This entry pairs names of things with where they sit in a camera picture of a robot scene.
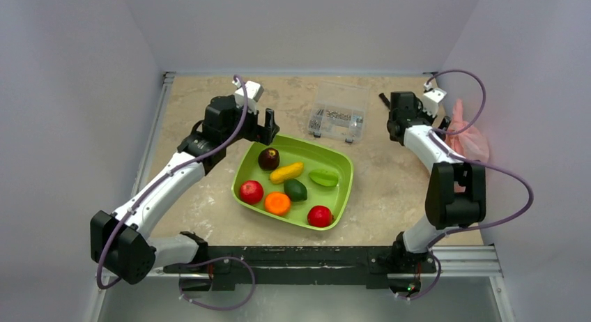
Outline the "pink plastic bag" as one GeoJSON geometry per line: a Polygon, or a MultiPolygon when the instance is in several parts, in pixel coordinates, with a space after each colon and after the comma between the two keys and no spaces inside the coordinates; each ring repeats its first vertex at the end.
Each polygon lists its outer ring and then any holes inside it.
{"type": "MultiPolygon", "coordinates": [[[[451,122],[448,130],[456,132],[468,125],[463,119],[463,102],[457,99],[452,110],[451,122]]],[[[475,127],[471,126],[458,135],[446,136],[445,143],[459,155],[470,160],[488,162],[490,156],[487,138],[475,127]]]]}

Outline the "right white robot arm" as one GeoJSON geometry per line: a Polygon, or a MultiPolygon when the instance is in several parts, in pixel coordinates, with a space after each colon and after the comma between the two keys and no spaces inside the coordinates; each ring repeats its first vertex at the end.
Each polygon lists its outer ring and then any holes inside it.
{"type": "Polygon", "coordinates": [[[379,94],[389,110],[387,131],[390,139],[412,151],[428,169],[429,184],[424,216],[397,236],[391,253],[393,266],[410,270],[437,238],[455,229],[466,229],[486,215],[485,169],[471,164],[443,140],[450,124],[445,117],[433,127],[440,102],[446,92],[434,88],[421,96],[412,92],[379,94]]]}

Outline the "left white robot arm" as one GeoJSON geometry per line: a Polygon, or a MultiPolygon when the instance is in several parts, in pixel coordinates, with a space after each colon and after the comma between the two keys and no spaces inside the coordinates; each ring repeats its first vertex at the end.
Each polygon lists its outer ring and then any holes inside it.
{"type": "Polygon", "coordinates": [[[151,233],[163,215],[194,184],[225,158],[227,147],[245,139],[270,145],[279,132],[275,113],[267,108],[263,125],[259,112],[251,112],[234,96],[217,96],[206,107],[204,118],[194,124],[164,168],[133,196],[111,213],[98,211],[90,222],[91,258],[97,263],[96,281],[104,284],[108,270],[116,280],[136,284],[154,268],[182,264],[190,272],[202,271],[208,263],[206,241],[189,231],[164,239],[151,233]]]}

